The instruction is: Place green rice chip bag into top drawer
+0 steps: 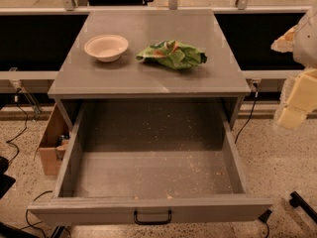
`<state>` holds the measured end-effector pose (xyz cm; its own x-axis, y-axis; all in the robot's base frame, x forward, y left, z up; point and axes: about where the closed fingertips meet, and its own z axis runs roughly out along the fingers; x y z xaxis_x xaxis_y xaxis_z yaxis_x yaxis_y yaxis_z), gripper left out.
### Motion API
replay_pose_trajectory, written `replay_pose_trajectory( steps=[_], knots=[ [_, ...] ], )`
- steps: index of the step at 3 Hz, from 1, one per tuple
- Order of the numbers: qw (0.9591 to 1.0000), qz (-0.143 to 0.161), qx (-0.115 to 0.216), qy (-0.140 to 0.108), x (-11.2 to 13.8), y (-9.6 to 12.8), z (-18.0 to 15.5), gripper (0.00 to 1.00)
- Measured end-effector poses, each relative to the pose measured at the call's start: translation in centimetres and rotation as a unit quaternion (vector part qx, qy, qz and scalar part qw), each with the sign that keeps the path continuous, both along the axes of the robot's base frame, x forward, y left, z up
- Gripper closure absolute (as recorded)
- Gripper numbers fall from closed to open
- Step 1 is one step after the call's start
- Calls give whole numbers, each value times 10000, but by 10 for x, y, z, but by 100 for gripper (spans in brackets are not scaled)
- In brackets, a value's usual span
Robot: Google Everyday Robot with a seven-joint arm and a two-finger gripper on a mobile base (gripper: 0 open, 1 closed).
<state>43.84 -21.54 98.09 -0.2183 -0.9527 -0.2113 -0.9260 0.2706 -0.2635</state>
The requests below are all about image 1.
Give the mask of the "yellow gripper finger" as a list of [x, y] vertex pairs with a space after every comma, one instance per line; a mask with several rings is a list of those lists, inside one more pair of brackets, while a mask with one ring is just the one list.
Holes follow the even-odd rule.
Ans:
[[297, 26], [293, 26], [286, 31], [282, 36], [276, 39], [270, 46], [270, 48], [279, 53], [292, 53], [294, 47], [294, 35]]
[[285, 81], [276, 110], [276, 127], [279, 130], [297, 129], [316, 109], [317, 69], [306, 68]]

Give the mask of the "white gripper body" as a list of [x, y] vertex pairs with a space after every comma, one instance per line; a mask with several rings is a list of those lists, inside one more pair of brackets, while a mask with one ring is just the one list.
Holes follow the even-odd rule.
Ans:
[[317, 4], [299, 20], [294, 40], [293, 59], [305, 67], [317, 67]]

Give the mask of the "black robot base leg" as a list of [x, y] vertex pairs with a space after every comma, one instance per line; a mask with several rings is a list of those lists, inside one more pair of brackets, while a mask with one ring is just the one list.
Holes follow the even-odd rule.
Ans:
[[317, 212], [301, 197], [298, 192], [294, 191], [290, 194], [289, 204], [293, 208], [302, 208], [303, 211], [317, 224]]

